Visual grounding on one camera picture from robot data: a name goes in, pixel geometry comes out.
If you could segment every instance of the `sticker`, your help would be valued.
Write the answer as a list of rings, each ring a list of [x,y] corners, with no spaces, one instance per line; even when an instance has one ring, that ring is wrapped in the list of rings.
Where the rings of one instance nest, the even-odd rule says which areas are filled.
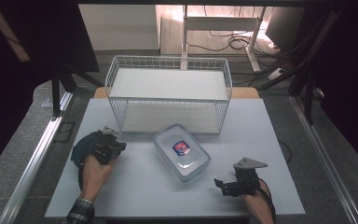
[[[190,151],[190,147],[185,141],[177,142],[175,145],[173,145],[173,151],[178,154],[178,156],[185,156]]]

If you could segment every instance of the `desk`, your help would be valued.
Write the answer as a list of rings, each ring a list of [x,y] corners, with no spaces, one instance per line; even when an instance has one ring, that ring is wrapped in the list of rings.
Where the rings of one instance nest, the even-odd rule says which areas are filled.
[[[109,102],[103,97],[91,99],[75,143],[104,125],[118,130]],[[214,178],[234,181],[232,164],[244,156],[268,164],[257,173],[267,181],[278,215],[305,213],[263,100],[232,99],[220,135],[194,136],[210,154],[211,162],[203,173],[184,185],[158,156],[152,144],[153,134],[119,134],[117,140],[126,142],[127,148],[95,201],[96,217],[248,216],[241,200],[223,197],[213,182]],[[77,167],[69,156],[46,217],[65,217],[79,193]]]

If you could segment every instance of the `plaid sleeve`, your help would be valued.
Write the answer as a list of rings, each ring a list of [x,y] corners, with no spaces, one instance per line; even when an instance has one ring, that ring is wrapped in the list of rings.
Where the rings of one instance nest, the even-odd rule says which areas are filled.
[[[78,198],[62,224],[90,224],[94,218],[94,205],[91,201]]]

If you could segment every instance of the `hand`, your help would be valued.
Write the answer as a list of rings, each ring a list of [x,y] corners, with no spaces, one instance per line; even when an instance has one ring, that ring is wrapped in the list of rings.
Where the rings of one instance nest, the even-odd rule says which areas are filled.
[[[116,160],[117,159],[113,159],[106,165],[101,165],[93,155],[89,155],[85,159],[83,168],[83,189],[80,193],[80,198],[94,202],[101,187],[112,173]]]
[[[264,181],[259,180],[260,188],[263,189],[270,197],[269,188]],[[256,191],[254,195],[242,194],[242,199],[245,201],[245,206],[251,213],[252,217],[255,218],[258,224],[273,224],[273,218],[264,196]]]

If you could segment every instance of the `plastic container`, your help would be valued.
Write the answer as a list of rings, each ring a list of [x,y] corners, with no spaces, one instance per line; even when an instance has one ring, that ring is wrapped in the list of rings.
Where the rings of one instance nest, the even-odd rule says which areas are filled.
[[[156,134],[153,138],[158,154],[183,183],[202,173],[211,157],[180,124]]]

